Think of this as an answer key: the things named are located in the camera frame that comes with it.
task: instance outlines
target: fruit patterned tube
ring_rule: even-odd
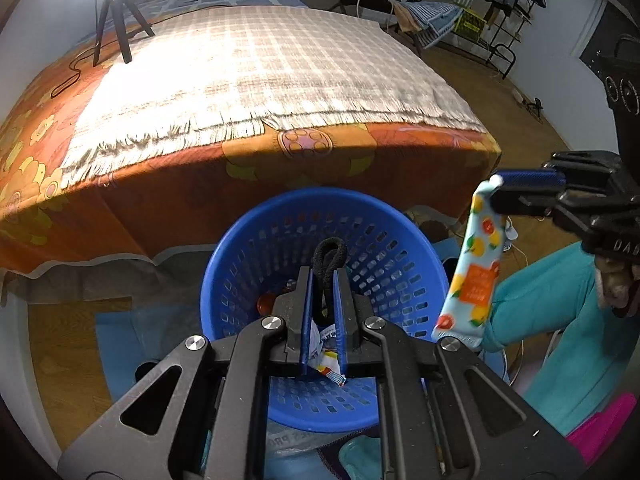
[[[482,342],[504,245],[506,219],[489,204],[500,184],[501,179],[485,180],[474,193],[456,273],[431,335],[434,341],[453,336],[472,350]]]

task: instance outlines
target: teal pants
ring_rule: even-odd
[[[543,332],[565,329],[558,348],[524,395],[567,435],[613,393],[631,358],[637,319],[619,319],[596,298],[593,256],[579,244],[539,260],[502,282],[482,346],[496,352]]]

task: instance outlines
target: orange label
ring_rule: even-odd
[[[476,264],[469,265],[458,299],[474,305],[489,304],[494,290],[495,272]]]

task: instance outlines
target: tripod leg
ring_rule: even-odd
[[[113,25],[116,28],[122,59],[125,63],[130,63],[133,58],[131,57],[131,49],[127,39],[127,27],[124,25],[122,0],[111,0],[111,15],[113,16]]]
[[[151,28],[151,25],[149,25],[148,21],[142,15],[142,12],[140,12],[140,9],[133,2],[133,0],[122,0],[122,1],[127,6],[127,9],[129,9],[131,11],[131,13],[134,15],[134,17],[138,20],[138,23],[141,25],[141,27],[144,29],[144,31],[149,36],[155,36],[156,34],[153,31],[153,29]]]
[[[100,48],[102,47],[104,24],[107,21],[107,13],[109,12],[110,1],[111,0],[104,0],[102,3],[102,9],[100,10],[100,21],[98,22],[98,28],[95,31],[94,66],[96,66],[100,61]]]

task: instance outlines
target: laundry basket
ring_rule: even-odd
[[[351,288],[377,315],[416,337],[430,338],[448,288],[429,241],[401,212],[371,196],[318,187],[288,192],[242,216],[213,253],[202,284],[200,315],[211,340],[258,318],[255,303],[276,292],[316,245],[337,236],[348,247]],[[317,379],[272,378],[269,418],[317,433],[356,431],[378,422],[372,378],[340,387]]]

